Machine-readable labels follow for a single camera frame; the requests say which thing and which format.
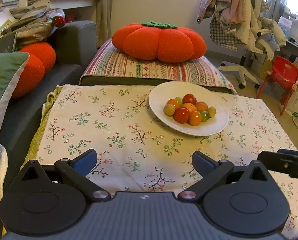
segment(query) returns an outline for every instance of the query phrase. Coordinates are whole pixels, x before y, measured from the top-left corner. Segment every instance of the sofa armrest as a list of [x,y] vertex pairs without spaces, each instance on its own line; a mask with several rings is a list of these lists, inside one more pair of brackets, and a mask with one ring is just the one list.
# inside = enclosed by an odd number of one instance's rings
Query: sofa armrest
[[47,42],[56,51],[56,62],[77,64],[85,70],[97,53],[96,23],[76,21],[58,28]]
[[78,85],[82,73],[79,65],[56,63],[34,90],[22,98],[9,101],[0,130],[0,144],[8,155],[4,192],[25,160],[31,140],[40,126],[42,105],[48,93],[57,85]]

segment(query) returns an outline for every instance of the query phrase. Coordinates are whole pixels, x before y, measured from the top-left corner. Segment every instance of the white plate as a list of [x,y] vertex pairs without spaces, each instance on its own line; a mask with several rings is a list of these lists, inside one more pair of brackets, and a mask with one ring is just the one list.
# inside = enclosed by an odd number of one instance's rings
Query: white plate
[[[163,108],[172,98],[183,98],[186,94],[193,94],[197,102],[204,101],[208,106],[216,108],[217,113],[208,121],[192,126],[187,123],[180,124],[172,116],[166,116]],[[221,132],[229,122],[229,111],[223,101],[213,92],[201,86],[188,82],[165,82],[156,86],[149,95],[149,105],[153,113],[166,125],[185,134],[195,136],[208,136]]]

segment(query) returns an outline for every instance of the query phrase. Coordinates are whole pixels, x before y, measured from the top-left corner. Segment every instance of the wall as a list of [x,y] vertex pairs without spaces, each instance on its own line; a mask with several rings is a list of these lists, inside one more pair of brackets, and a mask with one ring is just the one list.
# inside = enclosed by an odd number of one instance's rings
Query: wall
[[112,33],[130,24],[147,21],[175,24],[197,31],[205,40],[208,50],[241,57],[244,49],[238,51],[222,48],[210,39],[210,20],[197,24],[196,15],[200,0],[113,0],[111,14]]

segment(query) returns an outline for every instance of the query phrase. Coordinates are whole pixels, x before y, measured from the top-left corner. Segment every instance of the yellow cloth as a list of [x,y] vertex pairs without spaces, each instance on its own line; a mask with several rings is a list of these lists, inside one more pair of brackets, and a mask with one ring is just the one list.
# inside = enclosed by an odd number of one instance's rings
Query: yellow cloth
[[40,126],[39,126],[37,132],[35,133],[33,139],[31,140],[27,156],[26,156],[25,161],[20,169],[23,168],[23,166],[26,164],[27,161],[36,159],[39,145],[40,145],[41,139],[43,138],[43,135],[45,132],[45,128],[46,128],[46,124],[47,124],[47,121],[49,118],[50,110],[51,110],[52,106],[54,105],[61,90],[62,90],[62,87],[57,86],[53,92],[48,94],[46,103],[44,103],[44,105],[43,105],[43,112],[42,112],[42,116],[41,116]]

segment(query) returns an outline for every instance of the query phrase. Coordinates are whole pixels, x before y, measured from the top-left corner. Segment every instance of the red chair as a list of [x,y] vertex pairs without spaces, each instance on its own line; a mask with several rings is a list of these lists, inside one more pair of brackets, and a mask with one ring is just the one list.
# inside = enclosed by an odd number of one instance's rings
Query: red chair
[[288,104],[288,100],[292,94],[292,91],[296,90],[295,83],[298,79],[298,68],[291,63],[289,60],[276,56],[276,60],[273,63],[273,70],[267,71],[266,79],[264,80],[262,86],[260,87],[259,93],[257,94],[257,98],[260,97],[264,86],[267,81],[273,80],[280,84],[280,86],[284,87],[287,91],[283,97],[283,109],[280,113],[282,116],[285,110],[285,107]]

